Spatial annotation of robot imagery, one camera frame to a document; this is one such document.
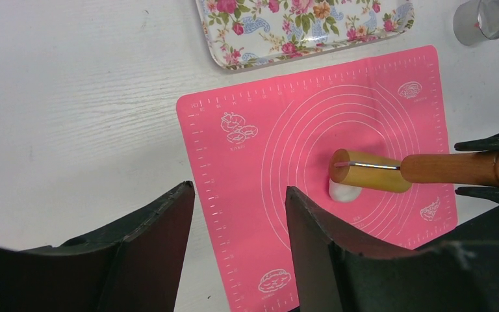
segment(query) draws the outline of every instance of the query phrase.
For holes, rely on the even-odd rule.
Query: floral tray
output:
[[[404,33],[410,0],[196,0],[213,59],[237,70]]]

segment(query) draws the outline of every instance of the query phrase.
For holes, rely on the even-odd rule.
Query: white dough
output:
[[[332,200],[335,200],[336,202],[350,203],[359,197],[361,191],[362,188],[360,187],[338,184],[330,179],[328,192],[330,193]]]

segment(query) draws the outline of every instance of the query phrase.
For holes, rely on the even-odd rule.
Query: white wood grain surface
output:
[[[193,0],[0,1],[0,246],[65,240],[192,179],[183,94],[433,44],[451,144],[499,131],[499,41],[460,45],[464,1],[416,0],[411,32],[232,73],[211,60]],[[460,221],[493,204],[458,198]],[[199,202],[176,311],[228,311]]]

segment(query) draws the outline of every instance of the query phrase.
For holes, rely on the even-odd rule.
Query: pink silicone baking mat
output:
[[[382,57],[183,96],[177,114],[232,311],[286,312],[298,295],[288,185],[361,230],[416,248],[457,224],[453,185],[363,190],[333,202],[339,148],[393,159],[448,153],[437,52]]]

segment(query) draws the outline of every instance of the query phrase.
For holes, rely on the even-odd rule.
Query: white printed illustration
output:
[[[286,270],[272,270],[261,278],[259,291],[262,293],[273,293],[288,285],[291,280],[292,274],[289,274]]]
[[[437,197],[437,200],[431,203],[431,205],[420,210],[420,215],[425,221],[433,221],[435,213],[437,213],[437,209],[439,209],[440,204],[441,204],[441,199]]]
[[[405,99],[412,99],[417,97],[422,91],[422,85],[416,81],[403,84],[397,93]]]
[[[233,112],[226,112],[221,118],[221,128],[228,132],[227,140],[233,144],[241,144],[253,138],[259,132],[254,125],[246,125],[246,119]]]

